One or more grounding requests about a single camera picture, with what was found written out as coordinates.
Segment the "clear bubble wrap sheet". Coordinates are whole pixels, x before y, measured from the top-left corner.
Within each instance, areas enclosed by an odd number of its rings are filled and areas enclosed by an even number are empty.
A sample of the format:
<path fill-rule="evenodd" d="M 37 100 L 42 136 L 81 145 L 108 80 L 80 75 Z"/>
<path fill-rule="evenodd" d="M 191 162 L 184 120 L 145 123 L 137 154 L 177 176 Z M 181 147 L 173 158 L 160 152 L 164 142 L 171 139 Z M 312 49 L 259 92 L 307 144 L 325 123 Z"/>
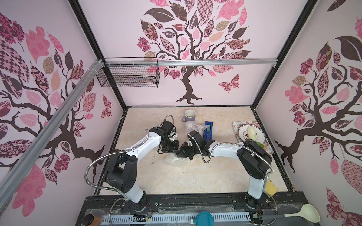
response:
<path fill-rule="evenodd" d="M 177 156 L 176 154 L 169 154 L 165 158 L 166 165 L 172 166 L 172 167 L 184 167 L 186 165 L 187 159 L 181 158 Z"/>
<path fill-rule="evenodd" d="M 187 121 L 185 122 L 186 134 L 191 133 L 192 131 L 198 132 L 201 136 L 203 136 L 204 131 L 207 129 L 207 125 L 205 124 L 198 124 L 194 121 Z"/>

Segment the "blue tape dispenser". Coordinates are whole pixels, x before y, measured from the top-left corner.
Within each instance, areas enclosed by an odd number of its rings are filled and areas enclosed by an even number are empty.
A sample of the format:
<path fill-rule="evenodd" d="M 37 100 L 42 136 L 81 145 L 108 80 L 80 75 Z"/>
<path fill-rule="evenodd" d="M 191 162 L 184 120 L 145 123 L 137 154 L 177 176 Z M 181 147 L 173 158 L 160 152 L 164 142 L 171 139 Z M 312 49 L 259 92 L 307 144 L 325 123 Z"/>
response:
<path fill-rule="evenodd" d="M 206 129 L 204 130 L 203 138 L 205 141 L 212 140 L 212 134 L 213 134 L 213 123 L 210 121 L 205 122 Z"/>

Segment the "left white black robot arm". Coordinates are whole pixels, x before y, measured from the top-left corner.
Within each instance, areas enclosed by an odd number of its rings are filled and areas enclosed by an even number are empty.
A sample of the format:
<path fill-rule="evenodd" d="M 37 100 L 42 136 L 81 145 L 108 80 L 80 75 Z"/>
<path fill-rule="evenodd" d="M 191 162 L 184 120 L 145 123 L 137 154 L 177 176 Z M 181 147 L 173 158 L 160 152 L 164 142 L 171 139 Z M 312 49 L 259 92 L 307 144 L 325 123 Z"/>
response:
<path fill-rule="evenodd" d="M 179 141 L 176 138 L 175 128 L 153 127 L 142 140 L 129 147 L 126 153 L 115 154 L 109 158 L 104 181 L 116 189 L 117 193 L 124 194 L 129 201 L 143 202 L 145 192 L 136 185 L 138 163 L 157 147 L 172 153 L 177 151 Z"/>

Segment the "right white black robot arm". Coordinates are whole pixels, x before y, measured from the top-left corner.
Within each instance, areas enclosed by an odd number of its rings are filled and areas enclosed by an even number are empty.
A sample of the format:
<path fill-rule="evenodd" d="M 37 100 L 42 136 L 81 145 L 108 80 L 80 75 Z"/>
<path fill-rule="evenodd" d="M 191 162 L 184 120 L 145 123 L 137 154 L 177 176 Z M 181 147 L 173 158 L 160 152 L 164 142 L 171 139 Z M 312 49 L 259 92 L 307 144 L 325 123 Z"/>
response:
<path fill-rule="evenodd" d="M 261 148 L 257 142 L 247 139 L 241 143 L 205 141 L 197 131 L 187 135 L 176 155 L 182 158 L 193 159 L 194 155 L 201 155 L 204 163 L 209 163 L 213 157 L 228 157 L 240 160 L 249 174 L 249 188 L 247 194 L 253 200 L 259 200 L 266 190 L 266 181 L 274 173 L 271 165 L 272 157 Z"/>

